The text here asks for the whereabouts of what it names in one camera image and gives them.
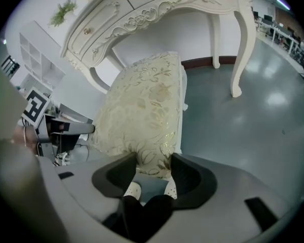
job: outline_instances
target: gold drawer knob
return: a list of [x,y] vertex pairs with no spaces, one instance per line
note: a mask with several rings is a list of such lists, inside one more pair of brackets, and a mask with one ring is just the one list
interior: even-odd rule
[[89,34],[90,31],[91,31],[90,28],[84,28],[84,29],[83,29],[83,33],[84,33],[85,35]]

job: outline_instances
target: cream chair cushion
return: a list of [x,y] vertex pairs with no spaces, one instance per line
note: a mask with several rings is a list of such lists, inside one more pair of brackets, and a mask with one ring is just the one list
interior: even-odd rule
[[181,68],[179,56],[166,52],[122,70],[94,120],[91,146],[109,156],[136,152],[142,173],[168,176],[170,156],[180,150]]

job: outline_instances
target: ceiling light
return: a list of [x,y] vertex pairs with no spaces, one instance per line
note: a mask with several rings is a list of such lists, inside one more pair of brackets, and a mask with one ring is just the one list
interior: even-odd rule
[[290,10],[290,8],[289,8],[287,5],[285,5],[282,1],[277,0],[277,2],[280,3],[280,4],[281,4],[283,7],[285,7],[287,10]]

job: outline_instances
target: white shelf unit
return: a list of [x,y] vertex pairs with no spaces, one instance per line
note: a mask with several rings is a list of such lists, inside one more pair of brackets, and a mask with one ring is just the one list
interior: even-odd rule
[[30,89],[33,87],[37,88],[43,94],[51,94],[51,90],[44,86],[41,82],[39,82],[36,78],[34,78],[31,74],[28,74],[24,81],[20,85],[21,88],[25,89],[25,93],[27,94]]
[[35,21],[21,28],[19,38],[25,67],[50,91],[58,86],[66,73],[74,71],[65,59],[59,57],[60,47]]

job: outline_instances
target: desk leg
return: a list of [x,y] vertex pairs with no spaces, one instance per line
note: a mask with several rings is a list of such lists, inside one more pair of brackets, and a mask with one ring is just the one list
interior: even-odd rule
[[289,51],[288,51],[288,54],[290,54],[292,52],[292,48],[294,46],[294,41],[292,40],[290,46],[289,46]]
[[243,13],[235,11],[234,15],[240,26],[241,41],[231,77],[231,94],[233,97],[239,97],[242,94],[239,87],[240,76],[253,51],[256,31],[251,10]]
[[108,55],[106,58],[119,70],[122,71],[125,66],[122,64],[122,62],[118,59],[115,52],[110,49]]
[[79,60],[69,50],[66,51],[65,56],[69,59],[69,62],[75,68],[75,70],[81,71],[81,73],[86,77],[86,79],[94,88],[96,88],[97,90],[101,91],[104,94],[107,93],[109,86],[103,80],[101,80],[94,67],[88,68],[81,60]]
[[213,57],[213,67],[219,68],[219,43],[220,43],[220,23],[218,14],[208,14],[210,19],[211,53]]
[[274,42],[274,41],[275,41],[275,35],[276,35],[276,30],[274,29],[274,35],[273,35],[272,42]]

